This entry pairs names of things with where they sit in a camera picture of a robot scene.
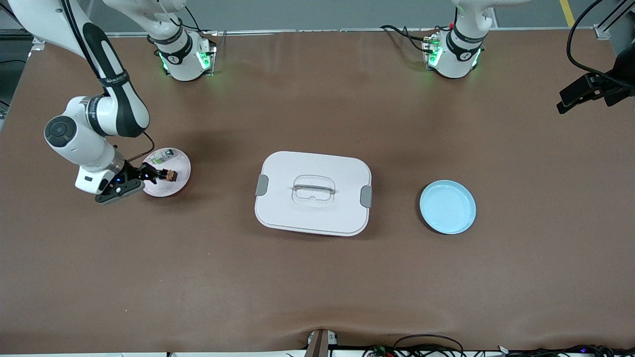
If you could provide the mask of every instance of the small bottle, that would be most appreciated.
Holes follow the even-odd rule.
[[[150,156],[148,161],[150,161],[151,163],[153,163],[155,165],[160,165],[160,164],[166,162],[167,160],[173,158],[174,155],[175,155],[174,154],[174,150],[165,149],[165,150],[162,150],[162,151],[157,151],[154,154],[152,154],[152,156]]]

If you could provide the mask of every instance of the container lid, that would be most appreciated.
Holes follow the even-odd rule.
[[[287,231],[353,236],[368,223],[371,175],[359,159],[279,151],[262,165],[256,217]]]
[[[419,209],[430,227],[445,234],[465,232],[476,218],[476,202],[470,191],[450,180],[429,184],[421,194]]]

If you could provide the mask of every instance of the gray floor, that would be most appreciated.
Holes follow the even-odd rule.
[[[111,35],[141,33],[129,18],[110,9],[101,0],[78,0],[89,17]],[[570,0],[577,18],[593,0]],[[601,21],[618,0],[606,0],[589,13],[581,25]],[[385,24],[411,28],[447,25],[454,9],[449,0],[188,0],[188,7],[202,29],[210,30],[340,30],[370,29]],[[179,17],[193,24],[186,12]],[[498,27],[567,27],[559,0],[533,0],[529,4],[496,10]],[[611,29],[616,52],[630,45],[635,37],[635,14],[630,13]],[[0,10],[0,30],[20,26]],[[2,41],[0,61],[26,59],[30,44],[26,41]],[[10,103],[22,73],[19,62],[0,64],[0,99]],[[0,104],[0,118],[4,106]]]

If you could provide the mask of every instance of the green led light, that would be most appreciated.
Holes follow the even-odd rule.
[[[163,63],[163,69],[166,71],[169,71],[168,65],[165,63],[165,58],[163,58],[163,55],[161,53],[159,53],[159,58],[161,59],[161,62]]]
[[[210,57],[207,54],[205,54],[205,53],[197,52],[196,54],[199,57],[199,61],[201,63],[201,66],[203,67],[203,69],[210,68],[210,66],[211,66]]]
[[[481,54],[481,49],[479,49],[478,52],[476,52],[476,55],[474,56],[474,61],[472,62],[472,68],[476,66],[476,63],[478,61],[478,55],[480,54]]]
[[[443,54],[443,48],[441,46],[437,46],[434,52],[430,55],[430,65],[435,66],[439,63],[439,58]]]

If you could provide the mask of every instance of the white storage box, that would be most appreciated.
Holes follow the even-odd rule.
[[[279,151],[262,165],[256,217],[263,225],[329,236],[354,236],[368,223],[371,175],[359,159]]]

